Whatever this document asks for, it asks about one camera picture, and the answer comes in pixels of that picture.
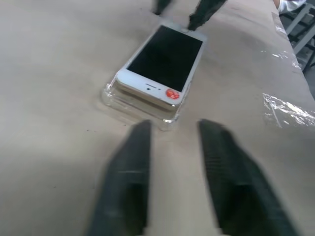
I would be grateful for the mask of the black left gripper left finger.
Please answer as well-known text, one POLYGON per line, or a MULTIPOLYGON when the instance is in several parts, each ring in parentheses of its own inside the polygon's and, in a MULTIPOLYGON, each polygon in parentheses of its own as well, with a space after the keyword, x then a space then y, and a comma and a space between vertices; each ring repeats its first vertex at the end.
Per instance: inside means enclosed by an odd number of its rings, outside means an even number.
POLYGON ((148 226, 152 123, 132 126, 98 189, 89 236, 142 236, 148 226))

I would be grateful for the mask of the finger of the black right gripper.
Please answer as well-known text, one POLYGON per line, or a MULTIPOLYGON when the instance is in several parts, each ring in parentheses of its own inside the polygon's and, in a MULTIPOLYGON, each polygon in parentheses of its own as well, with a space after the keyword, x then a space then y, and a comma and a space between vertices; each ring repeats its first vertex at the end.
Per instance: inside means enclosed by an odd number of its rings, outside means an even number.
POLYGON ((172 0, 155 0, 152 12, 154 14, 162 14, 171 3, 172 0))
POLYGON ((188 30, 195 31, 204 25, 225 3, 226 0, 201 0, 189 16, 188 30))

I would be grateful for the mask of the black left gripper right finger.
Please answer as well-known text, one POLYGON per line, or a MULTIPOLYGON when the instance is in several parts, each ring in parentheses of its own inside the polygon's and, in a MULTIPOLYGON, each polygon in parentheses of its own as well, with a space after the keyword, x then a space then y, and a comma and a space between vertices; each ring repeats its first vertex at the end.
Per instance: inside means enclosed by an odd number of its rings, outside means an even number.
POLYGON ((201 119, 205 176, 218 227, 228 236, 293 236, 295 227, 262 170, 219 123, 201 119))

